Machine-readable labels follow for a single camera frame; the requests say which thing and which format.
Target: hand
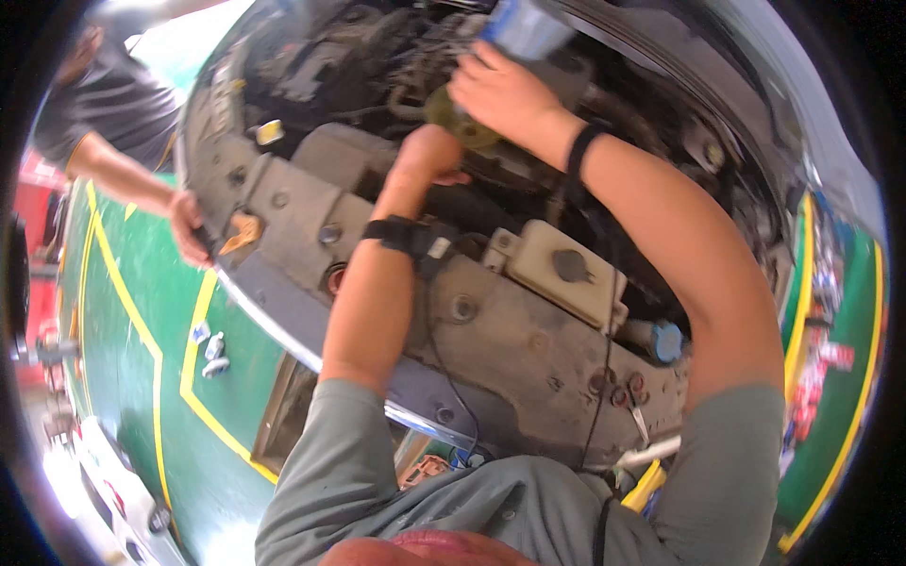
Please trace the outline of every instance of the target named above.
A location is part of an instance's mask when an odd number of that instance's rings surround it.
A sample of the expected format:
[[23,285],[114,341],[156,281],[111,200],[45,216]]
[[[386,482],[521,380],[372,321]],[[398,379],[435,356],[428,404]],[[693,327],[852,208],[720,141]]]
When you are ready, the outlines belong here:
[[425,124],[403,140],[393,171],[422,176],[434,185],[467,183],[469,176],[456,171],[461,159],[458,139],[440,126]]
[[546,117],[566,109],[543,82],[489,43],[472,47],[477,56],[458,58],[459,68],[447,87],[450,99],[478,122],[528,148],[544,136]]
[[196,267],[205,269],[212,267],[214,264],[205,247],[192,235],[192,230],[200,228],[202,224],[201,211],[198,209],[195,195],[188,191],[174,193],[167,208],[167,217],[173,231],[173,241],[182,259]]

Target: man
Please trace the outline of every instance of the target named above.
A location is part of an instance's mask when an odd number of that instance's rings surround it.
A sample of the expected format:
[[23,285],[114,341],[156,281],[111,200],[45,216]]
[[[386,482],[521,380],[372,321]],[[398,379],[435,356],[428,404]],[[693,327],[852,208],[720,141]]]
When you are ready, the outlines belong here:
[[[560,170],[586,124],[486,43],[456,104]],[[416,218],[462,148],[424,126],[403,143],[373,219]],[[682,448],[649,522],[554,461],[505,458],[398,491],[383,396],[412,310],[410,258],[359,243],[333,305],[302,437],[256,541],[259,566],[758,564],[776,504],[783,354],[764,275],[717,203],[668,163],[593,138],[581,179],[682,302],[695,337]]]
[[85,176],[108,197],[165,216],[190,264],[209,267],[192,236],[201,226],[195,197],[174,191],[154,172],[172,171],[179,115],[176,93],[124,42],[135,34],[225,0],[118,0],[88,16],[57,72],[34,125],[35,148],[69,177]]

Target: tire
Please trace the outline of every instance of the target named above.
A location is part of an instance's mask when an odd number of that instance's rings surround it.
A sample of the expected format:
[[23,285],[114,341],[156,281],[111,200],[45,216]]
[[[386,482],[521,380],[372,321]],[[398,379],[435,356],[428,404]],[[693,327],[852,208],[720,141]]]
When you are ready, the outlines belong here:
[[154,511],[148,517],[148,530],[151,531],[151,534],[166,532],[172,518],[173,513],[170,509],[165,504],[157,503],[154,505]]

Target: dark t-shirt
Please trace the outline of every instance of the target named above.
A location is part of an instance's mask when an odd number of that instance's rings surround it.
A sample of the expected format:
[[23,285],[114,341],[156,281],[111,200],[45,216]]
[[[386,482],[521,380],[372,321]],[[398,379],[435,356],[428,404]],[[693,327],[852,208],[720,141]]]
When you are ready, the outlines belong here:
[[51,89],[34,125],[33,144],[61,171],[92,130],[150,170],[167,165],[179,113],[176,93],[129,56],[124,42],[135,33],[140,31],[104,30],[82,74]]

